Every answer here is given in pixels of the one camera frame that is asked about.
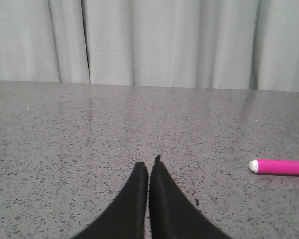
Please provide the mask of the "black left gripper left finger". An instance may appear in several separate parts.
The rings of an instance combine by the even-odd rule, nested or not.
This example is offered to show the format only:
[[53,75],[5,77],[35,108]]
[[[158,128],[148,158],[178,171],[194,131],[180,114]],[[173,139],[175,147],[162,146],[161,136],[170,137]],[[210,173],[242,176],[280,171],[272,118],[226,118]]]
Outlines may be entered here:
[[147,206],[148,171],[143,162],[133,170],[113,202],[75,239],[142,239]]

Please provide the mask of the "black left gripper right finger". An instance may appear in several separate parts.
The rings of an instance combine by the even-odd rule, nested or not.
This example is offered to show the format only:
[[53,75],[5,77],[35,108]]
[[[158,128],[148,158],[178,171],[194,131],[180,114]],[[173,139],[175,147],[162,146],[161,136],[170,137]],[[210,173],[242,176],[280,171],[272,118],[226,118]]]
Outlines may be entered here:
[[153,239],[228,239],[185,197],[160,155],[155,157],[149,184],[149,218]]

